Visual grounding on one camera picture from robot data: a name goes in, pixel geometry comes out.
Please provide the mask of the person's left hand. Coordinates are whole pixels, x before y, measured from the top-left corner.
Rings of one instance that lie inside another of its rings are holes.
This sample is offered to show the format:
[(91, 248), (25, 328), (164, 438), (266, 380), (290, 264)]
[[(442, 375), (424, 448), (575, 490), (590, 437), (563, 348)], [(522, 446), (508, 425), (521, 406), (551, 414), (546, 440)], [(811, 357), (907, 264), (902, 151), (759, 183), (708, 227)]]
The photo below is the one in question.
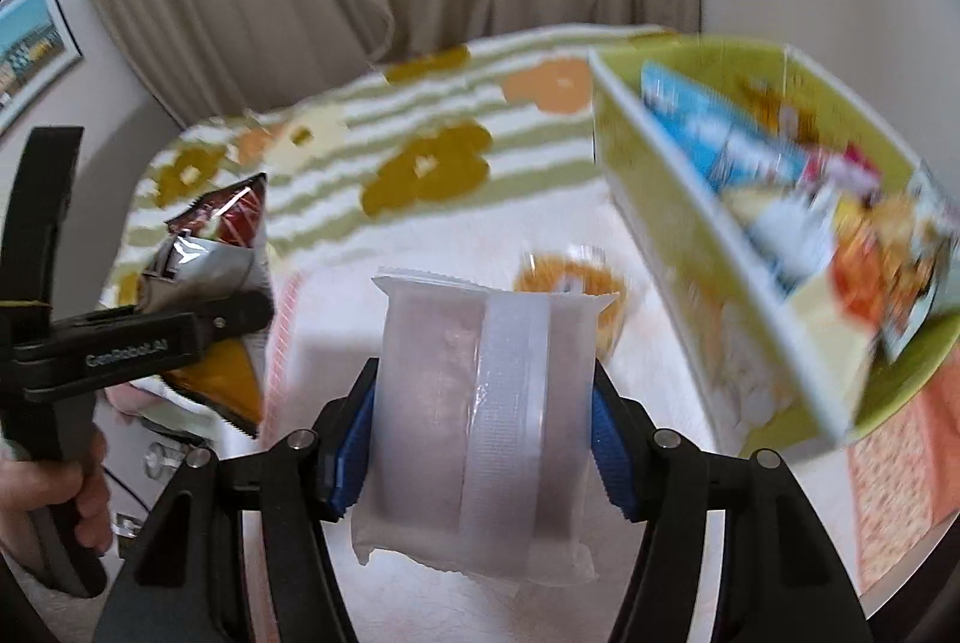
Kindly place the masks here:
[(75, 503), (80, 521), (78, 544), (103, 555), (112, 545), (109, 501), (103, 461), (107, 441), (94, 428), (85, 461), (34, 462), (14, 459), (2, 450), (2, 547), (26, 572), (43, 576), (46, 559), (31, 515), (50, 505)]

